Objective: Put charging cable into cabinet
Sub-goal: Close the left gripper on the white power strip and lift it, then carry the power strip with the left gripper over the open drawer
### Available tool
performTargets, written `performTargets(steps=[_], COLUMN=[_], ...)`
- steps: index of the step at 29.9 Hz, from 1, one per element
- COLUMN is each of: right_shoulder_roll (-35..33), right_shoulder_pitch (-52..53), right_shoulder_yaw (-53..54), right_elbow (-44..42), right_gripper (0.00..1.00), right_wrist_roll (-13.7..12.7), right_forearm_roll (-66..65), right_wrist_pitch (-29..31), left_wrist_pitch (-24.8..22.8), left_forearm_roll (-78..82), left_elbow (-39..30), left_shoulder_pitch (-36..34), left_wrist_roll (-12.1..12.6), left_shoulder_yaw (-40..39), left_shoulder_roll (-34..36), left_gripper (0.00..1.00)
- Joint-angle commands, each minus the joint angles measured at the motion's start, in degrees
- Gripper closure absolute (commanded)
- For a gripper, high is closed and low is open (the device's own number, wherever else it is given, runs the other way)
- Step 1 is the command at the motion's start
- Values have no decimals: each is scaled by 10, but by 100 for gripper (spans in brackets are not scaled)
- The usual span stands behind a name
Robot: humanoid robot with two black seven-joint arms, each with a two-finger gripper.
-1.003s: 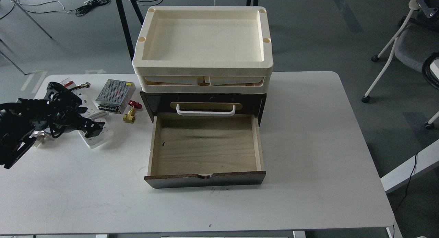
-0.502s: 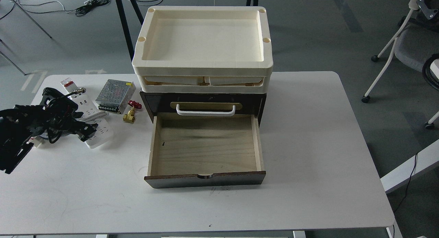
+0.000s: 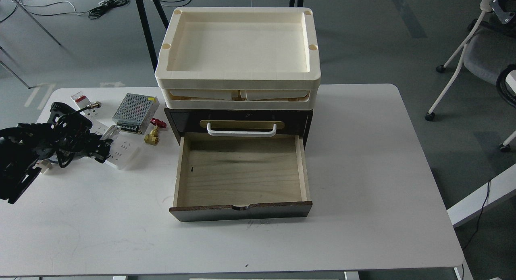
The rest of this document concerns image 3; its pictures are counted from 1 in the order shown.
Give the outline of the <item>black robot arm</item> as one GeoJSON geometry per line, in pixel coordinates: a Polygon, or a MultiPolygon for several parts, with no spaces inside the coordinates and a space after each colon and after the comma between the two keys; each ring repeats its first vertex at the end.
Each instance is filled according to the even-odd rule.
{"type": "Polygon", "coordinates": [[[61,168],[74,159],[104,163],[112,139],[90,132],[92,122],[69,105],[54,102],[46,123],[19,123],[0,131],[1,199],[15,203],[39,175],[37,162],[56,157],[61,168]]]}

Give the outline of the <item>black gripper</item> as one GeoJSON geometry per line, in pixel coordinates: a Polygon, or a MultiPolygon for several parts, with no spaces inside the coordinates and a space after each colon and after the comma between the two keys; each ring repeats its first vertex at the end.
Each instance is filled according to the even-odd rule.
{"type": "Polygon", "coordinates": [[[93,102],[75,110],[66,103],[54,102],[48,122],[36,125],[40,136],[36,148],[38,159],[54,157],[61,168],[82,157],[104,163],[109,158],[112,140],[103,140],[101,135],[92,133],[92,121],[81,114],[99,107],[100,102],[93,102]]]}

